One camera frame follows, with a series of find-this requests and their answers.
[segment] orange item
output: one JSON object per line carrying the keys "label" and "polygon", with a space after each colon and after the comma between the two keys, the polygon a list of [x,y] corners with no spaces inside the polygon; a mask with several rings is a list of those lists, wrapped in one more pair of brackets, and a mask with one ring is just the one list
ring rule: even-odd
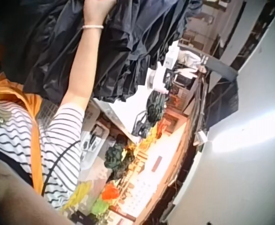
{"label": "orange item", "polygon": [[107,184],[102,193],[102,199],[112,200],[118,197],[119,197],[119,190],[112,183]]}
{"label": "orange item", "polygon": [[31,171],[33,188],[38,193],[42,193],[44,181],[42,176],[42,162],[39,144],[39,129],[35,116],[37,115],[42,103],[42,99],[39,95],[24,94],[22,92],[23,86],[10,82],[5,78],[4,73],[0,74],[0,100],[16,101],[21,100],[26,106],[26,110],[31,117],[32,130],[31,130]]}

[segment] black cable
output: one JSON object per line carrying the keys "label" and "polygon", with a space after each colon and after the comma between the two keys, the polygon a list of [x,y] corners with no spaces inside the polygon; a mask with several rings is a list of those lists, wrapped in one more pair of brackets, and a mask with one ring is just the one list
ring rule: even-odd
{"label": "black cable", "polygon": [[52,168],[49,170],[49,173],[47,175],[47,178],[45,179],[45,182],[44,182],[44,186],[43,186],[43,190],[42,190],[42,196],[44,196],[45,194],[45,188],[49,182],[49,179],[50,179],[50,176],[55,168],[55,166],[57,165],[57,163],[61,160],[61,158],[63,157],[63,155],[70,149],[72,148],[73,146],[75,146],[75,144],[79,143],[80,141],[76,141],[74,142],[73,144],[71,144],[67,149],[65,149],[62,154],[57,158],[57,160],[55,161],[55,163],[53,164]]}

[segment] striped shirt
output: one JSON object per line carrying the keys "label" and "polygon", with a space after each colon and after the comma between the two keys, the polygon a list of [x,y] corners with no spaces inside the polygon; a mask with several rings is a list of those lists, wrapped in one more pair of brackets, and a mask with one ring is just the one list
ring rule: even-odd
{"label": "striped shirt", "polygon": [[[72,104],[61,106],[48,127],[39,124],[43,179],[60,154],[80,140],[84,111]],[[0,152],[18,162],[32,177],[30,164],[32,123],[27,111],[16,103],[0,101]],[[69,149],[54,167],[45,188],[45,198],[56,209],[74,192],[79,171],[79,143]]]}

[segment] red item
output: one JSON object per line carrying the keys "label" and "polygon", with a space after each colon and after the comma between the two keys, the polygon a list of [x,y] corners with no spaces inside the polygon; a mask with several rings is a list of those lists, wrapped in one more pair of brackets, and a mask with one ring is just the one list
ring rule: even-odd
{"label": "red item", "polygon": [[107,184],[102,193],[103,200],[112,200],[119,197],[119,190],[112,184]]}

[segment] white beaded bracelet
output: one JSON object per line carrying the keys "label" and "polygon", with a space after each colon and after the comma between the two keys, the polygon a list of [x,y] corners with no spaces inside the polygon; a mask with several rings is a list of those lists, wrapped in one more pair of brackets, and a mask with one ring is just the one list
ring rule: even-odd
{"label": "white beaded bracelet", "polygon": [[103,29],[104,26],[102,26],[102,25],[84,25],[84,26],[82,26],[82,29],[91,29],[91,28]]}

